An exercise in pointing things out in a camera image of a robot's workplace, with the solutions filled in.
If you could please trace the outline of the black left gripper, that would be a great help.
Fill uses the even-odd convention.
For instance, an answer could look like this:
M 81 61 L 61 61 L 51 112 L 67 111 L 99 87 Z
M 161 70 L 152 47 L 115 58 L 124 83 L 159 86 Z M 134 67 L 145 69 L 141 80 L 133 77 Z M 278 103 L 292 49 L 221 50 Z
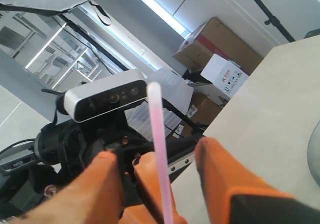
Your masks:
M 59 127 L 59 181 L 73 182 L 15 223 L 164 223 L 155 145 L 123 114 Z

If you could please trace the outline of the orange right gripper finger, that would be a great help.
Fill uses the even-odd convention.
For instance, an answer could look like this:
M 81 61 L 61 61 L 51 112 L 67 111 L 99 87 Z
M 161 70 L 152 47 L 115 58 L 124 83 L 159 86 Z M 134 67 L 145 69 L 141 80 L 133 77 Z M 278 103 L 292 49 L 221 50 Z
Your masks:
M 267 184 L 216 139 L 195 147 L 196 169 L 211 223 L 319 223 L 319 210 Z

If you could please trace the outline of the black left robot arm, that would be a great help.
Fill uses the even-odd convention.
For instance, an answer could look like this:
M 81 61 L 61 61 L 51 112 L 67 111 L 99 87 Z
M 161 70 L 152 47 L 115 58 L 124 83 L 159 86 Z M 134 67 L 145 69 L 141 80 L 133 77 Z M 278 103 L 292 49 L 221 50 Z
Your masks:
M 44 126 L 36 138 L 18 141 L 0 153 L 1 219 L 19 216 L 45 200 L 48 185 L 65 186 L 104 148 L 118 146 L 123 168 L 133 176 L 137 155 L 154 144 L 129 127 L 123 113 L 88 123 L 68 120 Z

